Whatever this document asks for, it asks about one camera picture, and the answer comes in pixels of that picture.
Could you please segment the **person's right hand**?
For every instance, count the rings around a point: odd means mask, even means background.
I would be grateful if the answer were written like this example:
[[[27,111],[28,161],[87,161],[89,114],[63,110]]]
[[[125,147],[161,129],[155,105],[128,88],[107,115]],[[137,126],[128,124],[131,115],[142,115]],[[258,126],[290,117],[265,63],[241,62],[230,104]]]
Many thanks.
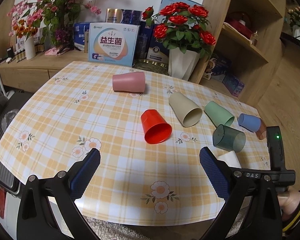
[[[289,187],[286,192],[279,192],[277,197],[282,210],[282,220],[288,220],[300,203],[300,192]]]

